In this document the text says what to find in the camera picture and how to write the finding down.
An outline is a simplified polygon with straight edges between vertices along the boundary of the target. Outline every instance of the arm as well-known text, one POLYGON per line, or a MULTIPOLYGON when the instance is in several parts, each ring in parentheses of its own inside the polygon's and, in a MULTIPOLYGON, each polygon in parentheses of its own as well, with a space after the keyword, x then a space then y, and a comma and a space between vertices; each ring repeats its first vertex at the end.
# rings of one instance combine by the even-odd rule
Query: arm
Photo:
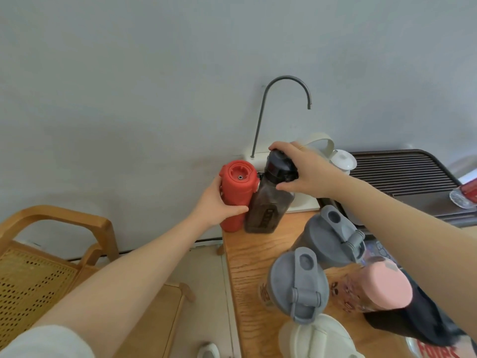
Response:
POLYGON ((96 357, 112 357, 194 241, 225 218, 248 211, 222 202, 220 182, 220 177, 214 179, 184 221, 99 270, 35 326, 65 326, 81 336, 96 357))
POLYGON ((346 205, 426 294, 477 339, 477 239, 343 174, 296 142, 275 142, 270 148, 285 152, 300 175, 277 189, 346 205))

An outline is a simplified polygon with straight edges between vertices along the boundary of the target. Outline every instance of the red water bottle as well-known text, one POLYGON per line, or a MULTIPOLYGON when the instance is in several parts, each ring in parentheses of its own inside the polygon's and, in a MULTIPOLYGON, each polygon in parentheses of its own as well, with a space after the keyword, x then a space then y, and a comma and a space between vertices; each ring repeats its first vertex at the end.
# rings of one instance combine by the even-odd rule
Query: red water bottle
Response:
MULTIPOLYGON (((254 166, 246 161, 232 161, 222 167, 222 200, 229 206, 248 206, 252 195, 257 191, 260 180, 254 166)), ((245 213, 225 219, 220 227, 226 232, 242 228, 245 213)))

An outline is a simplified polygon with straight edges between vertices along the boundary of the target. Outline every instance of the right hand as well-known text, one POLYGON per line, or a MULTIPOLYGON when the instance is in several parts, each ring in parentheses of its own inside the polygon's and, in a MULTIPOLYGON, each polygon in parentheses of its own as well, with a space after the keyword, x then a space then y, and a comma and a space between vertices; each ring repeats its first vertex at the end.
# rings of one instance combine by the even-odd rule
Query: right hand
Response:
POLYGON ((313 150, 303 147, 298 142, 274 142, 269 150, 278 149, 291 158, 298 169, 298 179, 282 182, 278 190, 300 192, 314 198, 336 199, 336 192, 350 178, 340 169, 326 161, 313 150))

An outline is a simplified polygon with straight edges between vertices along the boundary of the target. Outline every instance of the white wall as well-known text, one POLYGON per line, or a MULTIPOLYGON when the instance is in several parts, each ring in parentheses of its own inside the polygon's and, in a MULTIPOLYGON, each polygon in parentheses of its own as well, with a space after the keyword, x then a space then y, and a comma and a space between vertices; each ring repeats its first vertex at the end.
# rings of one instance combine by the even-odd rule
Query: white wall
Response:
MULTIPOLYGON (((150 241, 250 147, 282 74, 313 109, 276 84, 259 150, 325 131, 468 169, 476 15, 476 0, 0 0, 0 219, 50 203, 110 218, 120 249, 150 241)), ((32 234, 64 257, 93 241, 32 234)))

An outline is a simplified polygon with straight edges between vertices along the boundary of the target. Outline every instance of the red packaging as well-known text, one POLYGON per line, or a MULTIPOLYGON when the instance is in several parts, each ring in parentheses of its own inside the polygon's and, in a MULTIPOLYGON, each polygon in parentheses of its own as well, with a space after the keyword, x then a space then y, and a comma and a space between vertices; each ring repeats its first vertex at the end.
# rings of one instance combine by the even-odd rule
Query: red packaging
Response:
MULTIPOLYGON (((222 167, 222 200, 230 206, 248 206, 252 195, 257 191, 260 180, 254 166, 246 161, 232 161, 222 167)), ((242 228, 245 213, 225 219, 220 227, 226 232, 242 228)))
POLYGON ((477 203, 477 179, 460 186, 462 194, 473 203, 477 203))

